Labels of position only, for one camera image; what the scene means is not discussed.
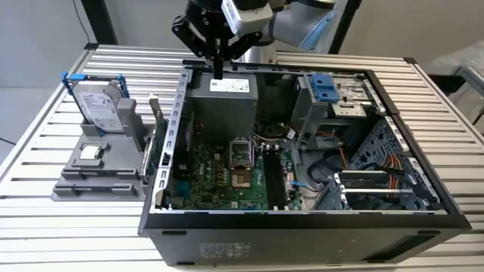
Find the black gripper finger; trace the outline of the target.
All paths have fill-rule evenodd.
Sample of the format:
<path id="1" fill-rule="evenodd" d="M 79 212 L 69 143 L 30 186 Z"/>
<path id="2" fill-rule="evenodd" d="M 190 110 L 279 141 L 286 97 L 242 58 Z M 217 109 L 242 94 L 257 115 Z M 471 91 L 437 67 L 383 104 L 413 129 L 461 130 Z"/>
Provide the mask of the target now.
<path id="1" fill-rule="evenodd" d="M 186 16 L 177 16 L 171 23 L 171 32 L 197 57 L 211 62 L 213 79 L 217 79 L 217 44 L 207 32 L 201 39 L 189 26 Z"/>
<path id="2" fill-rule="evenodd" d="M 222 79 L 223 62 L 239 58 L 239 56 L 258 42 L 261 37 L 261 32 L 249 33 L 242 35 L 241 38 L 230 45 L 227 44 L 227 39 L 221 39 L 217 47 L 217 79 Z"/>

